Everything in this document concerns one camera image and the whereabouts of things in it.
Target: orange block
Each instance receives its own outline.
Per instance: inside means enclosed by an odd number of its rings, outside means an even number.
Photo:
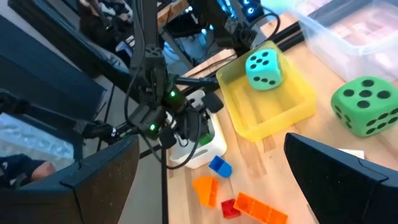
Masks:
[[[193,188],[198,194],[199,202],[210,208],[216,207],[218,180],[214,177],[199,177],[193,181]]]
[[[262,223],[285,224],[287,221],[287,215],[242,192],[238,194],[234,208]]]

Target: yellow plastic bin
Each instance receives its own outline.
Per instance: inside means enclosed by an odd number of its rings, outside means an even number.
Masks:
[[[246,77],[246,59],[257,50],[275,49],[283,82],[268,91],[255,90]],[[217,71],[217,79],[237,133],[258,141],[316,112],[315,91],[270,41]]]

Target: person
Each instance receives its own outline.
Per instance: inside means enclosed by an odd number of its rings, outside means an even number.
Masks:
[[[131,55],[125,50],[116,50],[120,42],[106,30],[94,7],[87,0],[77,1],[80,32],[100,47],[116,54],[129,67]],[[133,11],[124,0],[94,0],[93,4],[97,4],[102,13],[113,20],[123,37],[134,36]],[[164,48],[163,39],[160,39],[160,48]]]
[[[18,189],[55,173],[48,161],[34,160],[25,154],[0,157],[0,188]]]

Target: red block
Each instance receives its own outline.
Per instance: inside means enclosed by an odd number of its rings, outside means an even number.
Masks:
[[[231,199],[221,203],[223,209],[223,216],[225,219],[236,218],[241,215],[241,212],[234,208],[235,199]]]

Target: green die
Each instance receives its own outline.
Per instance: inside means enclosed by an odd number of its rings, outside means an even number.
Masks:
[[[254,52],[246,60],[246,75],[255,90],[270,90],[282,83],[278,54],[274,49]]]
[[[333,94],[331,107],[352,133],[371,136],[398,120],[398,90],[381,78],[357,78]]]

